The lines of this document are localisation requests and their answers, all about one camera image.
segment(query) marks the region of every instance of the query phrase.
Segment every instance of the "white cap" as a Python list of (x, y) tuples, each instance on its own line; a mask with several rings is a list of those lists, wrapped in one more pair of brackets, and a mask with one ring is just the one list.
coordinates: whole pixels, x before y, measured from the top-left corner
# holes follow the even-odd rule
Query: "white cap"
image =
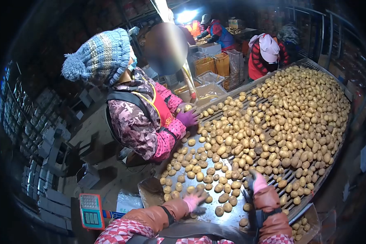
[(269, 63), (274, 63), (278, 60), (279, 45), (278, 43), (268, 34), (264, 34), (259, 37), (260, 54), (263, 59)]

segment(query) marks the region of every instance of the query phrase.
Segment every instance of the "knit beanie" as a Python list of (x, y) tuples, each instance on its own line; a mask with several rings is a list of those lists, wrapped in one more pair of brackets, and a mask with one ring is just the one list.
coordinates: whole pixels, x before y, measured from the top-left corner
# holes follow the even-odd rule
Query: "knit beanie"
[(126, 70), (130, 42), (122, 28), (94, 35), (72, 54), (65, 55), (61, 74), (69, 81), (114, 85)]

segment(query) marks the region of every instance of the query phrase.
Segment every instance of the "metal sorting table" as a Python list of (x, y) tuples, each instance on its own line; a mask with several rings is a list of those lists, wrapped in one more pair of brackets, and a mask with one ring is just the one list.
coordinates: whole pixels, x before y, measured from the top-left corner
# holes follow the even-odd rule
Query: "metal sorting table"
[[(309, 58), (304, 58), (302, 60), (299, 60), (297, 61), (296, 63), (293, 63), (291, 64), (290, 66), (294, 66), (294, 65), (298, 65), (298, 66), (304, 66), (304, 67), (308, 67), (308, 68), (311, 68), (311, 69), (314, 69), (314, 70), (317, 70), (317, 71), (322, 71), (323, 73), (326, 73), (332, 77), (334, 77), (331, 73), (329, 73), (327, 70), (325, 70), (323, 67), (319, 66), (317, 63), (315, 63), (314, 61), (312, 61), (311, 59)], [(264, 81), (267, 79), (267, 78), (271, 78), (272, 75), (274, 75), (276, 73), (276, 71), (272, 72), (271, 74), (269, 75), (266, 75), (266, 76), (263, 76), (255, 81), (253, 81), (252, 83), (250, 84), (247, 84), (247, 85), (244, 85), (244, 86), (241, 86), (239, 87), (238, 89), (236, 90), (233, 90), (229, 93), (227, 93), (226, 95), (223, 95), (221, 97), (219, 97), (218, 99), (202, 106), (200, 108), (200, 110), (206, 110), (207, 108), (210, 108), (210, 106), (212, 105), (217, 105), (218, 103), (220, 102), (223, 102), (224, 100), (226, 100), (226, 97), (227, 96), (232, 96), (233, 99), (236, 99), (238, 96), (239, 96), (239, 93), (244, 91), (247, 93), (247, 96), (251, 96), (251, 89), (253, 89), (254, 87), (256, 87), (257, 84), (262, 84), (264, 83)], [(350, 100), (350, 92), (346, 89), (346, 87), (339, 82), (339, 80), (334, 77), (334, 80), (338, 82), (338, 84), (341, 86), (341, 88), (343, 89), (343, 91), (345, 92), (345, 95), (346, 97)], [(259, 104), (259, 103), (265, 103), (265, 102), (268, 102), (268, 99), (267, 98), (258, 98), (256, 100), (256, 103)], [(244, 105), (244, 108), (243, 109), (247, 109), (248, 107), (248, 101), (245, 100), (243, 102), (243, 105)], [(346, 130), (345, 132), (343, 133), (343, 142), (346, 138), (346, 135), (347, 135), (347, 131), (348, 131), (348, 128), (349, 128), (349, 125), (350, 125), (350, 121), (351, 121), (351, 116), (352, 114), (350, 113), (349, 114), (349, 117), (348, 117), (348, 121), (347, 121), (347, 127), (346, 127)], [(211, 116), (208, 116), (206, 118), (203, 118), (202, 121), (203, 122), (206, 122), (206, 121), (212, 121), (212, 120), (219, 120), (220, 118), (222, 117), (222, 111), (219, 110), (217, 112), (215, 112), (213, 115)], [(264, 134), (266, 135), (266, 141), (269, 141), (270, 140), (270, 137), (268, 136), (269, 132), (273, 130), (271, 128), (268, 128), (264, 131)], [(168, 163), (170, 163), (171, 159), (173, 158), (172, 157), (172, 154), (174, 152), (177, 151), (178, 148), (182, 148), (184, 146), (187, 146), (188, 147), (188, 151), (190, 151), (190, 149), (194, 148), (195, 150), (197, 150), (199, 147), (202, 147), (204, 145), (204, 143), (200, 143), (198, 141), (198, 139), (200, 138), (201, 135), (198, 135), (197, 134), (197, 128), (192, 128), (190, 130), (190, 137), (188, 137), (188, 139), (195, 139), (196, 143), (193, 147), (190, 147), (188, 146), (188, 143), (184, 143), (184, 144), (181, 144), (181, 143), (177, 143), (177, 145), (175, 146), (174, 150), (172, 151), (171, 153), (171, 157), (165, 161), (163, 161), (163, 163), (161, 164), (161, 167), (160, 167), (160, 172), (156, 175), (158, 178), (160, 178), (160, 175), (161, 173), (166, 169), (166, 166)], [(319, 190), (320, 186), (323, 184), (324, 180), (327, 178), (327, 176), (329, 175), (329, 172), (331, 171), (331, 169), (333, 168), (333, 165), (337, 162), (337, 159), (338, 159), (338, 156), (341, 152), (341, 149), (342, 149), (342, 145), (343, 145), (343, 142), (341, 142), (339, 144), (339, 147), (338, 147), (338, 151), (332, 156), (334, 158), (334, 162), (332, 165), (330, 165), (328, 168), (326, 168), (326, 171), (324, 173), (324, 175), (320, 176), (317, 180), (316, 183), (314, 183), (314, 186), (315, 188), (313, 189), (312, 191), (312, 194), (309, 194), (309, 195), (302, 195), (300, 196), (301, 198), (301, 203), (299, 205), (294, 205), (293, 204), (293, 199), (290, 197), (290, 195), (288, 196), (287, 198), (287, 203), (282, 207), (282, 209), (288, 209), (289, 210), (289, 215), (288, 215), (288, 219), (291, 220), (293, 219), (308, 203), (309, 201), (312, 199), (313, 195)], [(229, 170), (231, 170), (231, 163), (232, 163), (232, 160), (233, 160), (234, 156), (231, 155), (229, 156), (229, 158), (227, 159), (220, 159), (220, 162), (223, 162), (224, 165), (227, 165)], [(257, 156), (255, 159), (254, 159), (254, 166), (257, 166), (257, 161), (258, 159), (260, 158), (260, 156)], [(214, 167), (214, 163), (212, 162), (212, 159), (207, 159), (206, 160), (207, 163), (208, 163), (208, 167)], [(202, 173), (204, 173), (204, 175), (206, 176), (206, 169), (202, 169)], [(216, 170), (215, 172), (216, 174), (219, 174), (219, 176), (225, 176), (225, 173), (223, 173), (221, 170)], [(185, 172), (185, 168), (182, 167), (177, 173), (176, 175), (174, 176), (167, 176), (167, 178), (171, 178), (172, 181), (173, 181), (173, 185), (171, 186), (171, 189), (172, 190), (175, 190), (175, 183), (177, 182), (177, 178), (178, 178), (178, 175), (185, 175), (185, 179), (186, 179), (186, 182), (183, 183), (183, 190), (181, 192), (181, 197), (182, 195), (186, 192), (186, 189), (188, 186), (196, 186), (198, 185), (199, 183), (203, 183), (203, 182), (198, 182), (196, 180), (196, 178), (190, 180), (186, 177), (186, 172)], [(284, 173), (282, 175), (280, 175), (282, 177), (283, 180), (287, 180), (288, 183), (291, 183), (291, 182), (294, 182), (296, 180), (296, 177), (295, 177), (295, 170), (292, 169), (292, 168), (287, 168), (285, 169)], [(231, 179), (228, 180), (228, 183), (231, 184), (233, 181)], [(205, 190), (206, 192), (208, 192), (210, 194), (210, 196), (213, 197), (213, 202), (210, 203), (210, 204), (206, 204), (206, 203), (203, 203), (202, 206), (203, 207), (206, 207), (207, 208), (207, 211), (204, 215), (201, 215), (201, 216), (198, 216), (197, 217), (197, 220), (198, 221), (204, 221), (204, 222), (213, 222), (213, 223), (217, 223), (217, 224), (222, 224), (222, 225), (228, 225), (228, 226), (232, 226), (232, 227), (239, 227), (239, 221), (241, 218), (248, 218), (249, 217), (249, 213), (247, 212), (244, 212), (243, 211), (243, 205), (246, 203), (246, 200), (244, 198), (244, 196), (242, 195), (242, 193), (240, 193), (239, 197), (237, 197), (237, 205), (235, 207), (233, 207), (232, 209), (232, 212), (230, 213), (224, 213), (223, 216), (221, 217), (217, 217), (215, 215), (215, 208), (217, 206), (222, 206), (223, 204), (219, 203), (218, 202), (218, 198), (219, 196), (224, 193), (223, 191), (220, 192), (220, 193), (216, 193), (214, 192), (214, 186), (218, 184), (218, 181), (214, 181), (212, 183), (213, 185), (213, 188), (209, 191)], [(277, 187), (278, 183), (273, 179), (273, 174), (269, 175), (269, 180), (268, 180), (268, 185), (273, 185), (275, 188)], [(276, 188), (276, 191), (278, 192), (278, 195), (279, 197), (281, 197), (285, 191), (284, 191), (284, 188), (283, 189), (279, 189), (279, 188)]]

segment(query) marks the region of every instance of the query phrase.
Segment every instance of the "glove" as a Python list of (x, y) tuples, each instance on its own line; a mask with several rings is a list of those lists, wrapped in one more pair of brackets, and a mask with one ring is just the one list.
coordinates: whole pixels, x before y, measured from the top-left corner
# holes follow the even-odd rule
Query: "glove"
[(264, 176), (254, 169), (248, 170), (250, 175), (247, 176), (248, 187), (254, 191), (254, 195), (261, 189), (267, 187), (267, 182)]
[[(204, 201), (208, 197), (208, 193), (205, 194), (204, 190), (198, 190), (195, 188), (194, 192), (186, 195), (183, 198), (188, 205), (188, 211), (190, 213), (194, 212), (194, 210), (198, 207), (199, 203)], [(203, 212), (203, 208), (197, 210), (197, 212)]]
[(178, 115), (176, 115), (176, 119), (180, 120), (180, 122), (186, 126), (186, 127), (190, 127), (194, 124), (198, 124), (198, 117), (200, 114), (198, 113), (194, 113), (194, 110), (190, 110), (188, 112), (183, 112), (183, 110), (180, 110), (180, 112), (178, 113)]

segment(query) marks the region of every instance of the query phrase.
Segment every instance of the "orange vest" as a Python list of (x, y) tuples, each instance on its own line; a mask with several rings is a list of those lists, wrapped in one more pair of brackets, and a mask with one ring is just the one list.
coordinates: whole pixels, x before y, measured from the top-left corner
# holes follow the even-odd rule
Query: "orange vest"
[(192, 36), (196, 37), (200, 35), (200, 22), (197, 20), (193, 20), (192, 24), (190, 25), (185, 25), (185, 27), (187, 28), (187, 30), (191, 33)]

